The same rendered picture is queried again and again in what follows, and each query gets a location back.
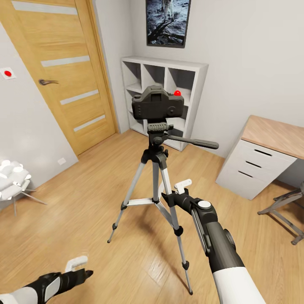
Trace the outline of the camera tripod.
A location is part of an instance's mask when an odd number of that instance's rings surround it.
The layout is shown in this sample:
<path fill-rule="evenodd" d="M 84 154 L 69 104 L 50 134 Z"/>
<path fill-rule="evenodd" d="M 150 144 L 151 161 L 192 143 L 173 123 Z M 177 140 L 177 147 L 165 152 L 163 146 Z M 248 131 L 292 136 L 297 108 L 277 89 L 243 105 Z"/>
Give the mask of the camera tripod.
<path fill-rule="evenodd" d="M 160 202 L 161 193 L 165 192 L 167 195 L 170 195 L 173 191 L 171 190 L 171 185 L 169 181 L 168 171 L 167 171 L 167 165 L 166 160 L 168 157 L 168 150 L 164 150 L 164 146 L 162 146 L 162 143 L 167 140 L 175 140 L 175 141 L 182 141 L 185 143 L 190 143 L 194 146 L 201 146 L 205 148 L 210 149 L 218 149 L 219 144 L 217 142 L 212 141 L 205 141 L 205 140 L 199 140 L 199 139 L 189 139 L 189 138 L 183 138 L 178 136 L 172 136 L 168 135 L 167 133 L 164 133 L 164 131 L 173 130 L 174 125 L 168 125 L 166 118 L 160 118 L 160 119 L 147 119 L 148 121 L 148 128 L 147 133 L 149 135 L 149 146 L 148 149 L 144 150 L 144 153 L 141 158 L 141 162 L 139 164 L 139 167 L 136 171 L 136 174 L 133 178 L 132 184 L 128 190 L 128 193 L 125 197 L 125 200 L 122 202 L 121 205 L 121 212 L 119 214 L 119 217 L 116 221 L 116 223 L 112 226 L 112 233 L 107 241 L 110 243 L 110 240 L 114 234 L 115 229 L 117 228 L 117 225 L 119 223 L 119 220 L 124 212 L 124 210 L 127 208 L 127 206 L 138 206 L 138 205 L 148 205 L 148 204 L 154 204 L 157 206 L 159 211 L 163 214 L 163 216 L 167 219 L 167 221 L 170 223 L 170 225 L 173 227 L 174 233 L 177 236 L 177 241 L 179 244 L 179 249 L 181 253 L 182 258 L 182 267 L 185 270 L 187 283 L 189 287 L 189 293 L 193 295 L 193 291 L 190 286 L 190 280 L 188 275 L 188 269 L 189 269 L 189 262 L 185 260 L 183 245 L 181 241 L 181 236 L 183 234 L 183 228 L 182 226 L 179 226 L 177 215 L 176 215 L 176 209 L 175 206 L 170 207 L 170 212 L 164 207 L 164 205 Z M 153 167 L 153 197 L 152 198 L 144 198 L 144 199 L 135 199 L 130 200 L 130 197 L 133 193 L 133 190 L 138 182 L 138 179 L 147 164 L 148 160 L 152 160 L 152 167 Z M 159 169 L 161 171 L 162 175 L 162 183 L 159 187 Z"/>

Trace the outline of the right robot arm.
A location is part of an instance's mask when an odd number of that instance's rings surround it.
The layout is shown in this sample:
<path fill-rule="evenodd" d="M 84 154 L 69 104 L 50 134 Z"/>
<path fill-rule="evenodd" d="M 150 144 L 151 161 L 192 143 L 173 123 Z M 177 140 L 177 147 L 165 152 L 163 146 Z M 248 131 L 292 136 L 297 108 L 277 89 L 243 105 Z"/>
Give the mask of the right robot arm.
<path fill-rule="evenodd" d="M 174 185 L 170 195 L 161 193 L 169 207 L 178 205 L 192 217 L 216 285 L 220 304 L 266 304 L 236 252 L 231 233 L 218 222 L 209 201 L 193 198 L 185 186 L 191 179 Z"/>

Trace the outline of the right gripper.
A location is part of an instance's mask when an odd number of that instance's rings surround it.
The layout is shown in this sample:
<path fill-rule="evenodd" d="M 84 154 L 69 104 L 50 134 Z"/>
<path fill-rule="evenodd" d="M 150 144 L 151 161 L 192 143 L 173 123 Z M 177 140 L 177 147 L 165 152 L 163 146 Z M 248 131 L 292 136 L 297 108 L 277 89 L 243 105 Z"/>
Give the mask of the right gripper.
<path fill-rule="evenodd" d="M 185 192 L 182 194 L 171 193 L 170 195 L 167 195 L 165 192 L 163 192 L 163 193 L 161 193 L 161 195 L 164 198 L 164 200 L 168 203 L 169 207 L 178 205 L 179 207 L 184 209 L 183 202 L 186 198 L 190 197 L 188 189 L 184 188 L 184 190 L 185 190 Z"/>

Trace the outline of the digital camera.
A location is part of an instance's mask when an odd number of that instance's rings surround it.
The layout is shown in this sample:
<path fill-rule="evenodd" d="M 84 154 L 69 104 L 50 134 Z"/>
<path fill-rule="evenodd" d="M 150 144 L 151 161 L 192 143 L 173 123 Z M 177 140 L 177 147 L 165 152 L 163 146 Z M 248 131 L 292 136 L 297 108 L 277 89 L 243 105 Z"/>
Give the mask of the digital camera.
<path fill-rule="evenodd" d="M 132 98 L 133 117 L 140 120 L 181 117 L 183 108 L 181 92 L 177 90 L 171 94 L 162 86 L 149 86 Z"/>

